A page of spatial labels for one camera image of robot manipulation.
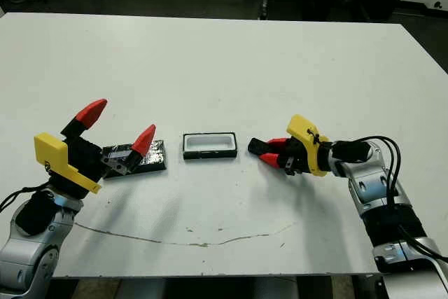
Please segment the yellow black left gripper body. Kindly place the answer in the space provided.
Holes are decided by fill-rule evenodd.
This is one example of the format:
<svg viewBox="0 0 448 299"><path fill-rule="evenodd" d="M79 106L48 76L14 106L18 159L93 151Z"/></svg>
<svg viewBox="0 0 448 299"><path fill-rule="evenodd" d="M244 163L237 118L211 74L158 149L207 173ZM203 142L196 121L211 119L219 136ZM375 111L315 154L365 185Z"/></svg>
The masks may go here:
<svg viewBox="0 0 448 299"><path fill-rule="evenodd" d="M36 160L48 171L48 188L74 199L98 193L98 181L110 170L122 175L135 170L135 145L119 164L113 164L102 148L81 137L62 141L43 132L34 137L34 149Z"/></svg>

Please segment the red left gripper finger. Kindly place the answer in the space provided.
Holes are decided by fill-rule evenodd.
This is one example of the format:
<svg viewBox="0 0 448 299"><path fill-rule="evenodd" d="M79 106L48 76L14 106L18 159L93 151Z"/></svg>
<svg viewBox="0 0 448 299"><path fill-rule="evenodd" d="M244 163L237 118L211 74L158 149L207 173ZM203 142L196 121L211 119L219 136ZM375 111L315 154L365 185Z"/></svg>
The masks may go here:
<svg viewBox="0 0 448 299"><path fill-rule="evenodd" d="M88 104L73 117L61 131L61 134L67 139L82 135L84 131L90 129L96 123L106 107L107 102L106 99L98 99Z"/></svg>
<svg viewBox="0 0 448 299"><path fill-rule="evenodd" d="M131 153L126 159L126 168L128 170L134 170L141 160L146 157L151 147L153 137L155 136L155 131L156 126L154 124L150 125L132 144Z"/></svg>

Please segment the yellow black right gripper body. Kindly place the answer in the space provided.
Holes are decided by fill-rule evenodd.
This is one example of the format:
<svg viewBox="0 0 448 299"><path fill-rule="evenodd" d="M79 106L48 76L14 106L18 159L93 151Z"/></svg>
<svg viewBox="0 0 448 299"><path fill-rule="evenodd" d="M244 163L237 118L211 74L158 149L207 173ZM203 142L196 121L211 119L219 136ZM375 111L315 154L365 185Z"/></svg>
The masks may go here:
<svg viewBox="0 0 448 299"><path fill-rule="evenodd" d="M300 165L306 164L310 174L314 176L325 176L329 171L328 154L331 149L331 142L326 136L321 136L317 126L305 117L295 114L286 129L291 138L300 142L304 150L297 154L288 155L284 167L287 175L294 175L296 172L304 172Z"/></svg>

